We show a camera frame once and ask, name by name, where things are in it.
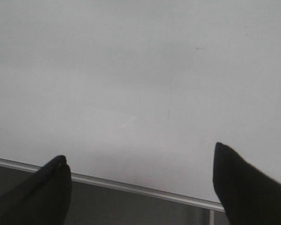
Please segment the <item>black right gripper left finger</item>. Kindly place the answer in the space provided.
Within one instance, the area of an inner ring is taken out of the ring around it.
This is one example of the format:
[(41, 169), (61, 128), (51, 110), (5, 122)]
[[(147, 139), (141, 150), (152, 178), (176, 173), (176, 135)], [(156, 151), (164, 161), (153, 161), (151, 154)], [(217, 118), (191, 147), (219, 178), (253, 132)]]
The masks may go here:
[(56, 156), (0, 196), (0, 225), (62, 225), (69, 211), (71, 192), (66, 157)]

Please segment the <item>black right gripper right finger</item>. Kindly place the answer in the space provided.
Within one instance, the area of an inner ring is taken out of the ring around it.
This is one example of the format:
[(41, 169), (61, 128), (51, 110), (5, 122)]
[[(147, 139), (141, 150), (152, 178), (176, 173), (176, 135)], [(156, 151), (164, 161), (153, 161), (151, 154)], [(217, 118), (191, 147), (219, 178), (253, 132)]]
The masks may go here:
[(213, 186), (232, 225), (281, 225), (281, 184), (216, 143)]

